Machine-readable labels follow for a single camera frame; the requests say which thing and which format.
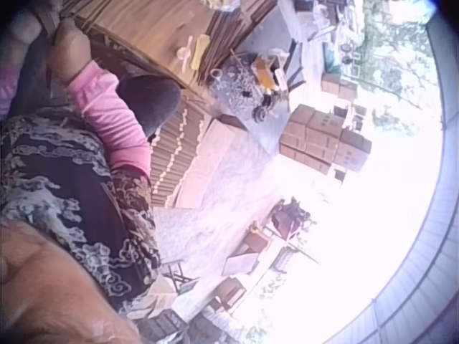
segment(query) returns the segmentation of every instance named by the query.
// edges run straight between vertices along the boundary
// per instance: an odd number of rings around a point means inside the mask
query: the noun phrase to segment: hand
[[[91,61],[89,38],[75,26],[73,19],[62,20],[55,46],[49,50],[48,67],[68,85]]]
[[[29,46],[42,31],[42,25],[29,11],[20,11],[13,19],[8,28],[8,33],[18,43]]]

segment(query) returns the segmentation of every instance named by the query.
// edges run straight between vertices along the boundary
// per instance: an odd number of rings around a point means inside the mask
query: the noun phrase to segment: person's right hand
[[[48,67],[66,85],[92,61],[89,38],[73,19],[64,19],[57,29],[56,42],[49,50]]]

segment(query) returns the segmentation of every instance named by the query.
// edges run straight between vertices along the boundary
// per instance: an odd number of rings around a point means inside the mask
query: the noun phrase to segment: white plastic wrapper
[[[241,6],[240,0],[201,0],[201,2],[210,9],[223,12],[233,12]]]

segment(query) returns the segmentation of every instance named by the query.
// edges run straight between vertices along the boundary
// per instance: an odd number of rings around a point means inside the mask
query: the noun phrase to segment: pink sleeve
[[[118,78],[92,61],[68,90],[108,149],[110,167],[134,166],[150,175],[151,150],[141,125],[116,93]]]
[[[18,67],[0,65],[0,121],[8,115],[11,101],[16,95],[20,73]]]

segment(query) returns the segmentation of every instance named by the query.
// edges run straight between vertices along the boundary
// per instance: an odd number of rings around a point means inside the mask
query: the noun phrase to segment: dark pants
[[[63,106],[70,103],[64,87],[55,79],[49,83],[46,56],[48,42],[44,34],[32,43],[19,78],[18,92],[9,115],[32,113],[45,106]],[[170,78],[153,75],[122,79],[118,95],[134,112],[147,138],[179,110],[181,90]]]

